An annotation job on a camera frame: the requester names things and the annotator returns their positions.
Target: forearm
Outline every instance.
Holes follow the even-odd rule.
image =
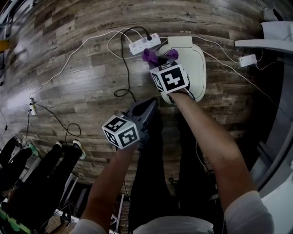
[[[248,191],[254,190],[242,154],[229,132],[212,119],[189,96],[172,93],[203,154],[215,171],[223,210]]]
[[[87,207],[81,218],[100,224],[106,232],[109,231],[113,205],[120,194],[135,149],[134,146],[119,149],[91,188]]]

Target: black trousers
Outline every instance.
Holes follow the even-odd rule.
[[[11,138],[0,153],[0,164],[2,166],[0,169],[0,193],[14,186],[26,166],[27,159],[32,155],[31,149],[22,149],[13,161],[8,163],[15,148],[15,143],[16,139]]]
[[[131,232],[153,219],[185,215],[211,221],[207,210],[207,175],[195,153],[196,139],[182,115],[178,129],[182,156],[174,199],[167,188],[163,166],[163,124],[159,116],[150,123],[150,139],[141,151],[131,190],[129,229]],[[202,153],[197,147],[203,161]]]
[[[46,227],[47,220],[59,205],[81,150],[74,146],[66,148],[63,160],[52,173],[62,154],[63,148],[55,145],[9,202],[10,215],[30,229],[42,232]]]

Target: white sleeve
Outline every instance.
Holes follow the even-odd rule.
[[[88,220],[81,219],[77,222],[74,229],[70,232],[70,234],[106,234],[105,230],[97,223]]]
[[[238,197],[225,211],[228,234],[273,234],[271,214],[257,191]]]

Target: wooden floor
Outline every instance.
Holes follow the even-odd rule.
[[[262,7],[256,0],[40,0],[21,17],[13,30],[11,43],[14,48],[9,52],[2,76],[5,85],[0,87],[0,107],[8,121],[8,131],[0,146],[3,147],[14,134],[25,138],[29,95],[60,72],[69,55],[90,36],[133,26],[143,26],[161,37],[188,36],[180,31],[191,31],[192,35],[220,43],[228,55],[237,60],[250,51],[235,48],[233,41],[261,38],[262,21]],[[133,33],[129,35],[133,41],[139,39]],[[74,172],[80,182],[87,184],[93,183],[115,152],[101,125],[133,102],[130,95],[123,98],[113,95],[115,90],[127,86],[127,73],[123,61],[107,50],[107,41],[111,37],[109,34],[87,42],[72,56],[64,72],[33,96],[65,125],[71,122],[80,125],[78,139],[87,157],[76,164]],[[282,64],[272,65],[267,72],[255,67],[241,69],[225,57],[217,45],[195,38],[193,41],[204,51],[233,66],[278,102]],[[118,54],[119,42],[120,37],[117,37],[110,44]],[[253,52],[259,59],[261,51]],[[265,51],[263,65],[271,62],[273,59],[269,57],[273,55]],[[148,65],[141,58],[130,59],[127,63],[135,97],[138,100],[159,98],[168,183],[168,178],[178,178],[179,172],[181,152],[174,118],[176,108],[160,99]],[[207,56],[206,69],[206,93],[199,104],[229,130],[250,166],[257,156],[257,143],[266,139],[271,129],[276,109],[255,87]],[[27,142],[32,142],[44,156],[57,140],[64,141],[65,130],[46,110],[37,108],[37,113],[30,116]],[[75,127],[71,131],[78,133]],[[74,138],[68,136],[67,139],[70,142]],[[135,177],[137,158],[136,155],[126,176],[129,190]]]

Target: shirt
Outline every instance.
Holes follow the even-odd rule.
[[[257,191],[237,198],[224,214],[228,234],[273,234],[271,214]],[[166,216],[154,219],[134,230],[133,234],[212,234],[213,224],[188,216]],[[97,223],[81,219],[71,234],[106,234]]]

